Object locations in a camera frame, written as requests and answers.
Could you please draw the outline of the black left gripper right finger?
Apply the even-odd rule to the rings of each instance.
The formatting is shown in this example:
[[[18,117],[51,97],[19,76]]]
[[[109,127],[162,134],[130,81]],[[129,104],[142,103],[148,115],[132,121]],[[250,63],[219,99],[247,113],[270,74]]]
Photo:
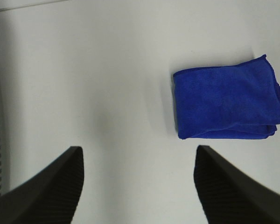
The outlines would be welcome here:
[[[280,224],[280,194],[211,147],[197,147],[193,178],[209,224]]]

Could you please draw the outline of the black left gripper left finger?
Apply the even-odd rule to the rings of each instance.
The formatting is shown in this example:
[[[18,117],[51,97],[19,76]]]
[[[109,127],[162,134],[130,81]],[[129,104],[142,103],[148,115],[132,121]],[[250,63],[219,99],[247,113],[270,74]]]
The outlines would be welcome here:
[[[37,175],[0,197],[0,224],[70,224],[83,185],[83,149],[70,147]]]

